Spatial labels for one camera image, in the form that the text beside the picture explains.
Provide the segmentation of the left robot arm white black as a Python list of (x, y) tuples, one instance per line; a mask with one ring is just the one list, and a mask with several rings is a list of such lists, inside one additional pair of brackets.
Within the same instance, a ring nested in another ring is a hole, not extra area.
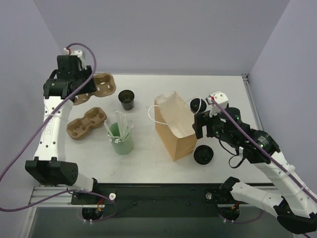
[(83, 198), (94, 204), (101, 197), (100, 190), (94, 187), (95, 179), (81, 174), (77, 164), (66, 161), (65, 155), (66, 127), (75, 101), (72, 92), (91, 73), (82, 50), (57, 56), (57, 69), (44, 84), (45, 125), (34, 158), (26, 161), (25, 170), (42, 185), (82, 190)]

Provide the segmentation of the black cup lid stack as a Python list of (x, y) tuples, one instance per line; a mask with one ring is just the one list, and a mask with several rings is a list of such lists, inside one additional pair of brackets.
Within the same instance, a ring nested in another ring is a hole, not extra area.
[(193, 154), (194, 160), (200, 165), (207, 165), (213, 159), (214, 152), (207, 145), (198, 146)]

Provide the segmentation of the black takeout coffee cup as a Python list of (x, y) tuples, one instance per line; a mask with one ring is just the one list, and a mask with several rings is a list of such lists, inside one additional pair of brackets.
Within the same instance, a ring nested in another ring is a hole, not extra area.
[(118, 99), (122, 105), (122, 107), (129, 111), (134, 107), (134, 98), (135, 94), (131, 90), (123, 90), (118, 94)]

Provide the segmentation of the brown paper takeout bag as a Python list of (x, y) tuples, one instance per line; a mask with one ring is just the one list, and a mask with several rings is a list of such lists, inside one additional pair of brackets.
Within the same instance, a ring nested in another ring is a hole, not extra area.
[(190, 155), (197, 138), (192, 128), (194, 114), (181, 96), (173, 91), (154, 99), (155, 129), (173, 161)]

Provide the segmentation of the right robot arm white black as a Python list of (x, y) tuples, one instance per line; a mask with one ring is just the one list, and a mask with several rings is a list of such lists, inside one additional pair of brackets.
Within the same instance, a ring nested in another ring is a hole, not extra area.
[(271, 193), (229, 177), (214, 195), (216, 203), (244, 202), (271, 214), (279, 224), (294, 234), (317, 230), (317, 196), (311, 192), (289, 164), (278, 144), (265, 131), (242, 122), (239, 109), (227, 107), (211, 115), (210, 111), (191, 109), (196, 137), (206, 136), (225, 142), (235, 150), (242, 164), (248, 161), (273, 183), (278, 193)]

